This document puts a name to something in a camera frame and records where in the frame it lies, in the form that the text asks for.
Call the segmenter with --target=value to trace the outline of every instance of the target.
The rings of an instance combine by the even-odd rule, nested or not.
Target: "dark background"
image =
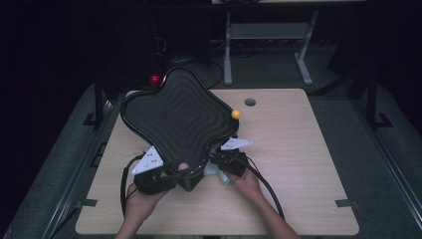
[[[165,65],[166,59],[155,54],[153,14],[90,15],[88,3],[103,1],[0,0],[0,235],[85,89],[101,78],[112,98],[146,85],[148,76]],[[224,36],[225,15],[201,16],[167,15],[154,24],[167,33],[171,50],[206,58],[207,41]],[[421,16],[420,4],[399,1],[370,1],[347,16],[329,8],[320,12],[313,35],[313,42],[339,42],[333,71],[344,75],[369,63],[419,132]],[[189,32],[181,36],[184,24]],[[197,41],[184,44],[188,39]]]

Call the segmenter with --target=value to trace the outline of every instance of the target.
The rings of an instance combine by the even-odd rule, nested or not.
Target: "grooved surface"
[[[190,70],[173,69],[164,81],[158,92],[130,95],[123,103],[123,121],[154,144],[163,160],[197,168],[209,147],[235,133],[239,122]]]

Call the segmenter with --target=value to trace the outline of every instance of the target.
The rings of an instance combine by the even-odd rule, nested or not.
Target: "hole in table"
[[[251,99],[251,98],[245,99],[245,105],[248,107],[252,107],[256,104],[257,104],[257,101],[255,101],[254,99]]]

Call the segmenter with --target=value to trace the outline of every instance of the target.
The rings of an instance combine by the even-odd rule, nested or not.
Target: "black controller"
[[[245,152],[239,149],[217,150],[209,157],[210,161],[217,164],[222,171],[241,177],[245,172],[246,165],[249,165],[248,157]]]

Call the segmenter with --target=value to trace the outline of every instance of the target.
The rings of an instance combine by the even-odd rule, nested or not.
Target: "person's left hand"
[[[180,163],[178,170],[183,170],[189,166],[186,163]],[[137,190],[136,185],[132,183],[126,195],[128,195],[125,204],[125,216],[123,224],[114,238],[131,238],[142,224],[142,222],[151,215],[158,201],[169,191],[163,191],[154,195],[147,195]]]

